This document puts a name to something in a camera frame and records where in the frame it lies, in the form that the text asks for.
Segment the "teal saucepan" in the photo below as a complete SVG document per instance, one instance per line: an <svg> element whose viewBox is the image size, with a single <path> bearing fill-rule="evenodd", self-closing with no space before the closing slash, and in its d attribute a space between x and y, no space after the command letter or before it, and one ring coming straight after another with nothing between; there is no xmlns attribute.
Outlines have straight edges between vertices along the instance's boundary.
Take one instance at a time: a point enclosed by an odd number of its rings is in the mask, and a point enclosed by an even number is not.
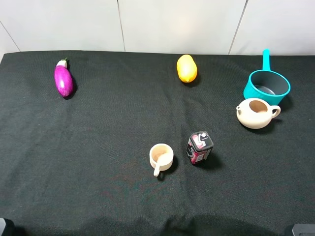
<svg viewBox="0 0 315 236"><path fill-rule="evenodd" d="M287 78L271 70L270 51L263 50L262 68L249 75L243 91L244 98L259 98L269 105L279 105L290 90L291 84Z"/></svg>

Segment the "beige ceramic cup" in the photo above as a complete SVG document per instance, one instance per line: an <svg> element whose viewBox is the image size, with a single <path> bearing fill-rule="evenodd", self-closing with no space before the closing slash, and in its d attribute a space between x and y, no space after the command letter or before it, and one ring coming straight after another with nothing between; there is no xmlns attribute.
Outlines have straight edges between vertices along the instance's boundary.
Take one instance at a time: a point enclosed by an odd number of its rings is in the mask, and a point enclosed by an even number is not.
<svg viewBox="0 0 315 236"><path fill-rule="evenodd" d="M154 168L154 176L158 177L161 171L168 170L173 164L174 152L167 144L156 144L149 152L149 160Z"/></svg>

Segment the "pink black tin box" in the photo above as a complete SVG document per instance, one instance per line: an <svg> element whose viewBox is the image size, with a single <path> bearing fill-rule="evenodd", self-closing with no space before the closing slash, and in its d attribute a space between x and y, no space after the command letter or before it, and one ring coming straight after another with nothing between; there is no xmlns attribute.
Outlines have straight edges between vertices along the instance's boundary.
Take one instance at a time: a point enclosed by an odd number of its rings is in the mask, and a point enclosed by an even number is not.
<svg viewBox="0 0 315 236"><path fill-rule="evenodd" d="M214 147L214 143L206 131L192 133L187 146L187 156L193 165L205 161Z"/></svg>

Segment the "orange toy fruit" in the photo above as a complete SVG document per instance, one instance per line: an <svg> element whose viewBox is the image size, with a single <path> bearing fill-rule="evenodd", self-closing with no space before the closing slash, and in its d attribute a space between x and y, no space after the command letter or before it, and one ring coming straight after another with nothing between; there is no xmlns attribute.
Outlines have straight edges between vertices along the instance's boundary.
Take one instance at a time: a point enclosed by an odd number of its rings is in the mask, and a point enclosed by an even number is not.
<svg viewBox="0 0 315 236"><path fill-rule="evenodd" d="M190 83L197 76L197 66L190 55L182 55L178 59L176 67L179 79L183 83Z"/></svg>

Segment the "black tablecloth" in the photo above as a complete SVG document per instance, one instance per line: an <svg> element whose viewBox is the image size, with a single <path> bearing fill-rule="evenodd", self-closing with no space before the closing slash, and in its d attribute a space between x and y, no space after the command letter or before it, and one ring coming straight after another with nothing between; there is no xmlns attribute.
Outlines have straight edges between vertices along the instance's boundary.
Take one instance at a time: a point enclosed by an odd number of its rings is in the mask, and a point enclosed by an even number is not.
<svg viewBox="0 0 315 236"><path fill-rule="evenodd" d="M284 236L315 222L315 59L273 56L281 112L237 119L260 56L20 52L0 63L0 215L15 236Z"/></svg>

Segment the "beige ceramic teapot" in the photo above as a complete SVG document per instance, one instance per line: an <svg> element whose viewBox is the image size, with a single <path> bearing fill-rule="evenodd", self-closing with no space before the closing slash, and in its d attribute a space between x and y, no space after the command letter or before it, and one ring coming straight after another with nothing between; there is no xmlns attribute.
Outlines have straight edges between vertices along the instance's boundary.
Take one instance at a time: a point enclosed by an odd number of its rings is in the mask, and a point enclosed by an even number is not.
<svg viewBox="0 0 315 236"><path fill-rule="evenodd" d="M236 107L238 121L250 129L266 127L281 112L278 105L269 105L259 98L248 98Z"/></svg>

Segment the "purple toy eggplant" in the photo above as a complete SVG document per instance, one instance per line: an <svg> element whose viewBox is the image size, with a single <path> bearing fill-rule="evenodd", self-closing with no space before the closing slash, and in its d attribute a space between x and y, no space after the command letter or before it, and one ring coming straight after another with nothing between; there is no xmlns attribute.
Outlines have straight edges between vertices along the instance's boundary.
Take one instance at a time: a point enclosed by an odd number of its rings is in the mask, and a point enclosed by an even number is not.
<svg viewBox="0 0 315 236"><path fill-rule="evenodd" d="M54 72L55 86L62 97L68 97L73 91L73 81L67 68L67 58L60 60Z"/></svg>

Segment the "grey base right corner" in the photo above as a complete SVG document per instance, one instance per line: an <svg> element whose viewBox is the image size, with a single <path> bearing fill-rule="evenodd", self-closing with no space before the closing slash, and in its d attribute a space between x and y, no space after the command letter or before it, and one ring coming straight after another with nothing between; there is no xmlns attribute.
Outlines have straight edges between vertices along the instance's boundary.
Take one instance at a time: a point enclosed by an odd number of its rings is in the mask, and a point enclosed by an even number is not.
<svg viewBox="0 0 315 236"><path fill-rule="evenodd" d="M315 236L315 224L295 224L292 234L294 236Z"/></svg>

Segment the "grey base corner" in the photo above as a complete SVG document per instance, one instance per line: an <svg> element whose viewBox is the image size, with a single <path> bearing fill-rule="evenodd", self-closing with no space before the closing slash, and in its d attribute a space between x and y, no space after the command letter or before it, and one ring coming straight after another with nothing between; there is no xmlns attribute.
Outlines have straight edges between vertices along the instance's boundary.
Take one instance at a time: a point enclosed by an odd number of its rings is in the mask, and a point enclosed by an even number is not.
<svg viewBox="0 0 315 236"><path fill-rule="evenodd" d="M294 236L315 236L315 224L295 224L292 234Z"/></svg>
<svg viewBox="0 0 315 236"><path fill-rule="evenodd" d="M5 235L5 230L6 230L6 221L3 218L0 218L0 236Z"/></svg>

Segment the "grey base left corner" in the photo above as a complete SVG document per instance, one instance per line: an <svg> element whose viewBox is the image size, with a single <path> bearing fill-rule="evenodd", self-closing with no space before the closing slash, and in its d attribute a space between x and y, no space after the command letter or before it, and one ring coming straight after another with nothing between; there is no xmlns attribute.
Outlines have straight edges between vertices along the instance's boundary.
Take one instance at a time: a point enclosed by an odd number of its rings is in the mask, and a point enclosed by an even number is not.
<svg viewBox="0 0 315 236"><path fill-rule="evenodd" d="M5 230L6 230L6 221L3 218L0 218L0 236L5 235Z"/></svg>

